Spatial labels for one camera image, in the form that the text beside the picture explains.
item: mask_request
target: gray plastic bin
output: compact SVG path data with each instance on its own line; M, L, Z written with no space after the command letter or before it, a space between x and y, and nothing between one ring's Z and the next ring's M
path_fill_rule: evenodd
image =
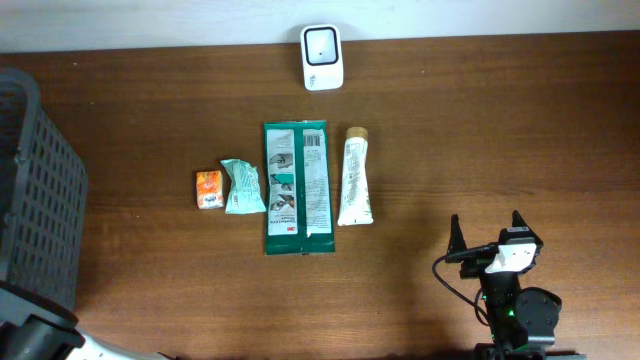
M0 280L73 309L87 187L33 78L0 68Z

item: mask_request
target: small orange and white packet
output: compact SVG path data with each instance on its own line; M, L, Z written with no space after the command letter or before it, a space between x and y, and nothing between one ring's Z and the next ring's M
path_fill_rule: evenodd
M215 209L224 206L222 172L205 171L196 175L198 208Z

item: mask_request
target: wooden table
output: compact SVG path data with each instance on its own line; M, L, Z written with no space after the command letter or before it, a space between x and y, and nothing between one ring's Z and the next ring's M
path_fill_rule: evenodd
M35 76L90 176L82 326L193 359L471 349L489 330L431 264L451 214L475 246L518 209L545 241L523 286L564 299L556 349L638 358L640 32L343 50L344 86L321 93L295 44L0 57ZM335 214L345 130L369 129L375 223L337 228L335 255L266 257L265 215L198 210L194 172L241 158L264 181L262 124L300 119L328 121Z

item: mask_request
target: white tube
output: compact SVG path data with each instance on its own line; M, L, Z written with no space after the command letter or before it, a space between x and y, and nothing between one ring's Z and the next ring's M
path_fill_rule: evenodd
M369 187L364 165L367 160L368 132L355 127L347 130L342 166L342 196L338 225L371 224Z

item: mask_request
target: perforated bin side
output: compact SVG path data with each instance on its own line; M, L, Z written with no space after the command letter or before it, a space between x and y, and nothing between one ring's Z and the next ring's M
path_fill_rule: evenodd
M0 70L0 99L9 104L0 111L0 196L3 204L10 199L0 209L0 279L72 310L88 187L84 164L42 110L29 75Z

